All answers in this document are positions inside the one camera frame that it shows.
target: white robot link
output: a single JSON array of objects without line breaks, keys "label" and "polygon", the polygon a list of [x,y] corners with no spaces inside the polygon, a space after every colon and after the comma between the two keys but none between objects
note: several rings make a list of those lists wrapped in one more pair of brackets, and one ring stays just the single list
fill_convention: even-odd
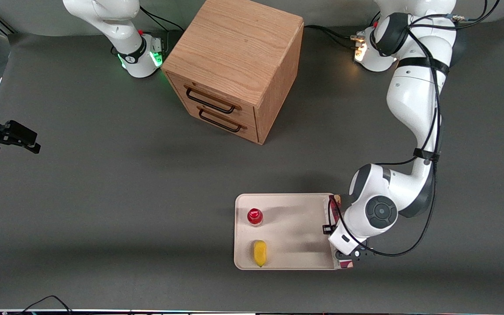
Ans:
[{"label": "white robot link", "polygon": [[161,39],[141,34],[131,22],[140,10],[139,0],[63,0],[63,4],[112,42],[122,66],[133,77],[148,77],[162,65]]},{"label": "white robot link", "polygon": [[440,92],[456,41],[456,30],[408,28],[411,24],[454,26],[452,17],[445,16],[454,10],[456,0],[374,1],[382,18],[376,28],[370,26],[352,36],[358,41],[355,60],[375,72],[388,69],[398,60],[386,101],[394,116],[415,134],[416,159],[410,175],[375,164],[367,164],[356,172],[349,190],[350,207],[329,237],[330,243],[345,255],[359,245],[356,241],[364,242],[388,231],[398,214],[414,217],[431,207],[441,121],[432,71],[436,71]]}]

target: small box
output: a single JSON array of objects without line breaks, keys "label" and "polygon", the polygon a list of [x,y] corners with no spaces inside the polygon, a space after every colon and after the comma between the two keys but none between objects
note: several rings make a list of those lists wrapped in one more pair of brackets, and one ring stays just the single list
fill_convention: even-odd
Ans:
[{"label": "small box", "polygon": [[162,66],[188,113],[264,144],[297,77],[303,19],[207,0]]}]

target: tray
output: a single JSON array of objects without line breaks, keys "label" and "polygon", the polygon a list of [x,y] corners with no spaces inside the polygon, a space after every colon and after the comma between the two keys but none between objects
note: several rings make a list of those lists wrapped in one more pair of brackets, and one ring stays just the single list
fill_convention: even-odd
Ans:
[{"label": "tray", "polygon": [[[327,200],[331,193],[247,194],[234,204],[234,264],[241,270],[334,270],[326,224]],[[259,227],[246,215],[252,208],[264,214]],[[258,267],[252,255],[256,240],[267,243],[268,260]]]}]

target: gray table surface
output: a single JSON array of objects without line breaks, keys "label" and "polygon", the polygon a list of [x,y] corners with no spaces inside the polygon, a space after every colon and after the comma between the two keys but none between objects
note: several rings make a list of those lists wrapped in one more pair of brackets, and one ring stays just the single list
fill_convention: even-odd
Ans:
[{"label": "gray table surface", "polygon": [[[0,154],[0,308],[56,294],[78,309],[504,314],[504,21],[466,32],[426,238],[324,272],[236,269],[234,200],[344,193],[362,165],[409,158],[414,136],[385,101],[392,71],[306,30],[258,146],[190,117],[162,73],[128,76],[103,36],[12,38],[0,122],[37,131],[42,151]],[[401,217],[372,244],[405,249],[425,219]]]}]

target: black metal handle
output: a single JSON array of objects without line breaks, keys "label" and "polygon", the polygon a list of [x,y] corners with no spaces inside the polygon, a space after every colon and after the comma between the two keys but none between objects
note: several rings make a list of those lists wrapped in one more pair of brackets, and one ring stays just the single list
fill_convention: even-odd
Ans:
[{"label": "black metal handle", "polygon": [[203,116],[202,114],[203,114],[203,110],[202,110],[202,109],[200,109],[200,110],[199,110],[199,117],[200,117],[200,118],[202,118],[202,119],[203,119],[203,120],[205,120],[206,122],[210,122],[210,123],[212,123],[212,124],[214,124],[214,125],[216,125],[216,126],[218,126],[218,127],[221,127],[221,128],[223,128],[224,130],[227,130],[227,131],[230,131],[230,132],[237,133],[237,132],[238,132],[238,131],[240,131],[240,129],[242,128],[242,126],[241,126],[241,125],[239,125],[239,126],[238,126],[238,128],[236,128],[236,129],[229,128],[229,127],[225,126],[224,124],[218,123],[218,122],[216,122],[215,120],[212,120],[212,119],[209,119],[209,118],[207,118],[207,117]]},{"label": "black metal handle", "polygon": [[223,114],[230,114],[230,113],[232,113],[235,110],[235,106],[234,105],[231,106],[231,109],[229,109],[229,110],[222,109],[219,106],[215,106],[215,105],[210,104],[210,103],[208,103],[208,102],[206,102],[204,100],[200,100],[199,98],[195,98],[194,96],[191,96],[190,92],[192,92],[192,88],[189,87],[188,90],[186,90],[186,96],[188,96],[188,98],[190,100],[192,100],[194,102],[198,102],[198,103],[200,103],[200,104],[202,104],[204,106],[207,106],[209,108],[213,108],[214,110],[218,110],[219,112],[221,112]]}]

